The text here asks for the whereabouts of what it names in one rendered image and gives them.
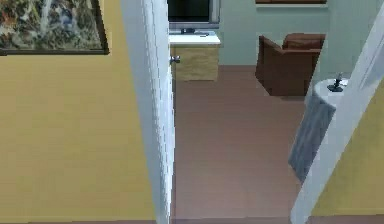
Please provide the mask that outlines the white room door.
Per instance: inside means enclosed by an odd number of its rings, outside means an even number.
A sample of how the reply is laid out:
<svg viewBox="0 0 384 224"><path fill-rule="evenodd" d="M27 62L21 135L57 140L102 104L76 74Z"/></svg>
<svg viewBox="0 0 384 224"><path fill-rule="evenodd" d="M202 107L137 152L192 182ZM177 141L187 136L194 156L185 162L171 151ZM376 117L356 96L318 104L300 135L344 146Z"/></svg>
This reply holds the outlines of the white room door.
<svg viewBox="0 0 384 224"><path fill-rule="evenodd" d="M167 0L120 0L156 224L171 224L174 96Z"/></svg>

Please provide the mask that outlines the wooden cabinet with white top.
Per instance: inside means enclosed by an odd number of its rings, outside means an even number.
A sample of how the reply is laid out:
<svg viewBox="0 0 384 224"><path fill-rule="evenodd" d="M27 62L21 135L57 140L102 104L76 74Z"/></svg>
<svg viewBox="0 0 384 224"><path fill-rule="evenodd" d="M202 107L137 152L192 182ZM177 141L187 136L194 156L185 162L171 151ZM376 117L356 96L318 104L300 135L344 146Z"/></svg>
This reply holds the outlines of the wooden cabinet with white top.
<svg viewBox="0 0 384 224"><path fill-rule="evenodd" d="M171 33L171 55L178 59L172 64L177 81L216 81L219 69L221 40L214 31L195 34Z"/></svg>

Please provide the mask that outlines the black television set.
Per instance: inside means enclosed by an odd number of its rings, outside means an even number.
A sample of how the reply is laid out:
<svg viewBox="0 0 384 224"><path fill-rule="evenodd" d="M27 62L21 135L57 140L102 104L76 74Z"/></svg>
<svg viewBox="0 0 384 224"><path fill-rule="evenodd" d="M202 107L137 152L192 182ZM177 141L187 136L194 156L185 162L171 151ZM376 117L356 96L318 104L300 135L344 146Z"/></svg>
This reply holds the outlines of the black television set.
<svg viewBox="0 0 384 224"><path fill-rule="evenodd" d="M218 29L221 0L167 0L171 30Z"/></svg>

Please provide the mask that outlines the grey round side table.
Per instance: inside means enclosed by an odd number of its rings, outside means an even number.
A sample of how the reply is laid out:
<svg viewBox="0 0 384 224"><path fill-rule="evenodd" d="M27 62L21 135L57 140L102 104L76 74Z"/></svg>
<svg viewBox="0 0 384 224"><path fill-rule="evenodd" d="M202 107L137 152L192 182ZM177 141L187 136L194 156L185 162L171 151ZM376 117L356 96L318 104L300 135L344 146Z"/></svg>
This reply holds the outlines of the grey round side table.
<svg viewBox="0 0 384 224"><path fill-rule="evenodd" d="M335 79L319 81L313 87L312 95L305 104L305 113L296 132L295 141L288 158L288 164L301 183L305 181L308 175L336 111L337 104L344 96L344 89L348 85L348 79L342 78L340 86L343 91L331 92L327 86L334 82Z"/></svg>

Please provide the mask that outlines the small black statuette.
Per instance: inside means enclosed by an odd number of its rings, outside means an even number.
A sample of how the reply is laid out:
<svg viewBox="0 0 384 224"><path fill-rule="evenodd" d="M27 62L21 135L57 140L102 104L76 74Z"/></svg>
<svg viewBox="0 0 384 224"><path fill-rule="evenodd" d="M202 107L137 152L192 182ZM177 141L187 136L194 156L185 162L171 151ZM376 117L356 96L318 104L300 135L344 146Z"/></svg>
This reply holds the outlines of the small black statuette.
<svg viewBox="0 0 384 224"><path fill-rule="evenodd" d="M342 92L343 88L340 86L340 83L342 81L342 77L343 77L343 73L340 72L337 75L335 82L333 84L330 84L327 86L328 90L331 92Z"/></svg>

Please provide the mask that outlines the dark framed wall picture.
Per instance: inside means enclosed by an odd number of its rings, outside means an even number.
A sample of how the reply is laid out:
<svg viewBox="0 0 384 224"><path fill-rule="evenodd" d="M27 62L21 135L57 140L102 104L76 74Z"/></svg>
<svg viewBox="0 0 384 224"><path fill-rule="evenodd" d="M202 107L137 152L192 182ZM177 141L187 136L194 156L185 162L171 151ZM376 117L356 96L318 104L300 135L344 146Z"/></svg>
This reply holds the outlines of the dark framed wall picture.
<svg viewBox="0 0 384 224"><path fill-rule="evenodd" d="M0 56L108 53L99 0L0 0Z"/></svg>

